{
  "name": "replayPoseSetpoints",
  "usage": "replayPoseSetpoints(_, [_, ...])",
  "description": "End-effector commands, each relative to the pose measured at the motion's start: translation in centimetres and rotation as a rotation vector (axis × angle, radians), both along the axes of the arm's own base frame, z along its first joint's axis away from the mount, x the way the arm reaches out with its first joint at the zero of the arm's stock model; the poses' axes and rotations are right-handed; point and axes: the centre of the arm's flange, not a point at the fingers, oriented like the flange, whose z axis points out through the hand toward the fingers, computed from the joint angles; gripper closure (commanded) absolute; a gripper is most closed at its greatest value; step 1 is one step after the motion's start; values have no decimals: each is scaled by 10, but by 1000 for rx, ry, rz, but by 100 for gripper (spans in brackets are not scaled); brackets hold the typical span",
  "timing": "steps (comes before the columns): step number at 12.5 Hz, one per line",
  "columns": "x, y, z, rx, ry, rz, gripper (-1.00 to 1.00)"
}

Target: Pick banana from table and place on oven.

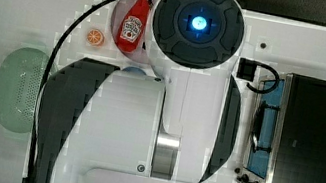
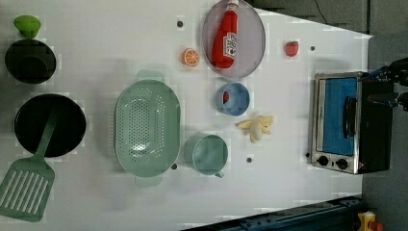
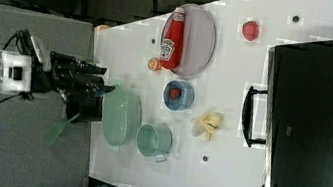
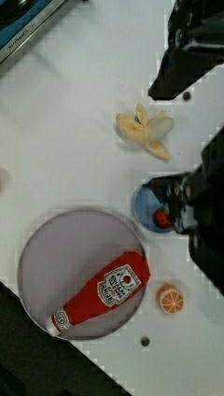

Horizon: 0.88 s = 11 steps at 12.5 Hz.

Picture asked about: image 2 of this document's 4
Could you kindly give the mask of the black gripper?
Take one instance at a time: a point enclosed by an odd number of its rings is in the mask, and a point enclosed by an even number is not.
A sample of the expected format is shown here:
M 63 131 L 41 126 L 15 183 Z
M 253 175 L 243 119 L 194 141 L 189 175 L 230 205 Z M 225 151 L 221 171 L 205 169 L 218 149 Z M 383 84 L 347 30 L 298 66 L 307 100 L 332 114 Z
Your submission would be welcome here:
M 360 82 L 389 82 L 389 71 L 393 83 L 408 87 L 408 58 L 392 62 L 389 67 L 382 66 L 373 72 L 364 72 L 359 78 Z M 408 92 L 370 94 L 368 101 L 387 107 L 396 108 L 399 105 L 408 111 Z

